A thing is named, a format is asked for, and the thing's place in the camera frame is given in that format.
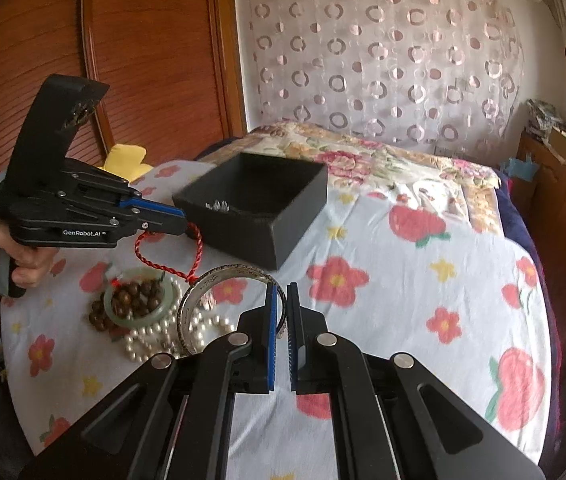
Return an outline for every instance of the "yellow plush toy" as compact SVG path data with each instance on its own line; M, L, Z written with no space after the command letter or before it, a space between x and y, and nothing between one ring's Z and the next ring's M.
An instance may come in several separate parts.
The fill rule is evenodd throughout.
M115 144L101 169L132 182L152 169L149 164L143 164L146 154L143 146Z

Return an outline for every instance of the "wall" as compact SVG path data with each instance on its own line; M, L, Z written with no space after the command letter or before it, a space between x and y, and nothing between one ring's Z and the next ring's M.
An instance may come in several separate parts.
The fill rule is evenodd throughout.
M566 115L566 56L562 44L560 30L557 27L545 4L534 4L527 0L501 0L502 4L512 10L521 43L523 45L525 63L524 78L518 93L518 107L514 110L506 134L506 144L500 153L494 153L494 161L506 156L513 156L518 146L520 132L527 122L525 100L539 98L553 103L561 113ZM239 35L249 31L241 27ZM246 85L246 74L253 69L251 55L240 53L243 83ZM246 103L248 130L260 124L260 117L251 113L255 106Z

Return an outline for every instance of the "silver bangle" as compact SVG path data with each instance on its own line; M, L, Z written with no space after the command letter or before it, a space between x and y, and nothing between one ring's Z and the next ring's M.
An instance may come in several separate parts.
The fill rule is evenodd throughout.
M211 290L214 285L229 280L230 278L248 278L262 283L273 283L281 298L282 304L281 317L276 326L276 335L281 337L284 332L285 317L287 315L287 300L283 289L272 276L256 267L241 264L216 267L215 269L208 270L188 288L178 306L178 312L176 313L176 331L178 341L187 355L194 355L196 353L193 342L186 336L189 334L188 326L194 314L194 309L198 307L204 294Z

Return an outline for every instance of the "red rope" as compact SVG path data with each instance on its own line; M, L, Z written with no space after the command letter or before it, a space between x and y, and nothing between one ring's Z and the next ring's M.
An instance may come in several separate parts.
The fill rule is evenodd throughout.
M134 253L136 254L137 258L141 260L145 265L153 267L154 269L164 270L165 272L169 272L170 274L176 274L177 276L183 278L186 282L188 282L189 285L192 285L198 279L198 277L195 275L195 272L198 269L198 266L201 263L201 257L203 256L203 237L201 236L201 231L198 229L197 225L190 222L188 224L188 227L192 229L192 231L194 231L194 236L196 236L196 258L194 259L192 268L189 269L189 272L187 274L180 272L180 270L172 269L171 267L155 264L141 254L141 242L144 238L153 234L149 231L145 231L138 236L136 242L134 243Z

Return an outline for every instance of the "black box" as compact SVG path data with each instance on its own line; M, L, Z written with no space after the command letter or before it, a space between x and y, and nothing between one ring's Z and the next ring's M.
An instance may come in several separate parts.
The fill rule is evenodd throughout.
M226 201L229 212L207 207ZM277 270L327 202L327 167L239 153L173 196L203 243Z

